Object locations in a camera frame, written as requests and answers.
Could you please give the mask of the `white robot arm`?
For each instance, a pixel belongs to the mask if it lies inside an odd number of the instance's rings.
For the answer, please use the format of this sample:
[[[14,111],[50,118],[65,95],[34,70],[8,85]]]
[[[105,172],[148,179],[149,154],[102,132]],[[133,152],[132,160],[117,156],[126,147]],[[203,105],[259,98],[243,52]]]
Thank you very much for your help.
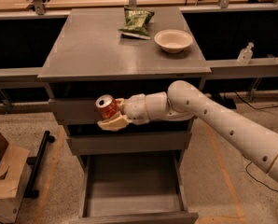
[[[197,117],[223,136],[260,170],[278,182],[278,133],[214,102],[190,83],[177,80],[167,91],[115,99],[106,94],[95,102],[104,131],[154,120],[183,121]]]

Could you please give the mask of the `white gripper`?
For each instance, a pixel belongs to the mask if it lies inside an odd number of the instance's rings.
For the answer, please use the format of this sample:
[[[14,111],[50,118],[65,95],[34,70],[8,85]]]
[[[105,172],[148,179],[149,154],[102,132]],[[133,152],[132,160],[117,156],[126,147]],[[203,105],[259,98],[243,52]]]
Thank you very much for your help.
[[[102,130],[116,132],[126,128],[131,122],[135,125],[150,122],[146,111],[146,96],[144,94],[133,95],[126,100],[124,98],[118,98],[116,103],[118,112],[110,119],[97,122]]]

